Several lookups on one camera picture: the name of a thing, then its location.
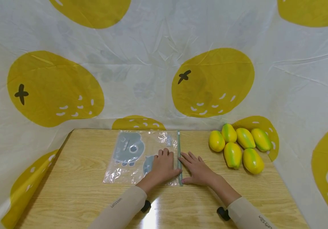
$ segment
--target arm sleeve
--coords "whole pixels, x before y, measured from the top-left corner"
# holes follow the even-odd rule
[[[248,200],[241,197],[228,206],[229,217],[239,229],[277,229]]]
[[[147,195],[141,188],[132,186],[107,206],[88,229],[125,229],[144,207],[146,198]]]

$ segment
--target wooden table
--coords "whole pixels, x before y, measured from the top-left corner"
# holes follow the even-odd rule
[[[74,130],[41,182],[16,228],[83,229],[130,185],[103,184],[118,130]],[[264,171],[257,176],[243,167],[229,169],[222,153],[208,147],[207,131],[182,131],[181,150],[201,155],[224,178],[279,228],[308,228],[278,172],[265,153]],[[183,169],[183,177],[188,172]],[[216,213],[222,206],[212,192],[195,185],[161,186],[148,200],[152,207],[139,213],[130,229],[236,228]]]

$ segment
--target wrinkled fabric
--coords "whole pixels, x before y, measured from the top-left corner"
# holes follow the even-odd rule
[[[306,221],[328,228],[328,2],[115,2],[0,0],[0,228],[75,128],[224,123],[268,133]]]

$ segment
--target toy mango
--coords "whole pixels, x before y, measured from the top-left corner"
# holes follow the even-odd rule
[[[229,168],[238,169],[242,162],[242,150],[233,142],[229,142],[224,148],[224,157]]]
[[[252,134],[249,132],[249,130],[245,129],[245,128],[238,128],[236,130],[236,134],[238,135],[238,143],[244,148],[244,149],[248,149],[248,148],[255,148],[256,144],[255,141],[252,137]]]
[[[259,128],[255,128],[255,129],[251,130],[250,133],[253,136],[253,139],[256,143],[256,147],[260,151],[266,152],[272,148],[272,143],[270,141],[270,138],[268,137],[268,135],[266,134],[265,131],[263,131]]]
[[[221,135],[224,138],[225,142],[236,142],[236,139],[238,138],[236,131],[230,124],[225,124],[222,126],[221,129]]]
[[[253,174],[259,174],[264,169],[262,157],[254,149],[245,149],[243,152],[244,167]]]
[[[213,130],[210,133],[209,146],[215,152],[221,152],[225,147],[225,140],[222,138],[220,131]]]

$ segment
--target black cross mark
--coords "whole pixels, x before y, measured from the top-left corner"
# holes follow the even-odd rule
[[[14,96],[19,97],[20,102],[24,105],[24,96],[29,96],[29,93],[24,91],[24,84],[19,85],[19,91]]]
[[[180,79],[178,81],[178,84],[180,84],[182,82],[182,80],[188,80],[188,74],[190,74],[190,73],[191,73],[191,70],[188,70],[183,74],[179,74]]]

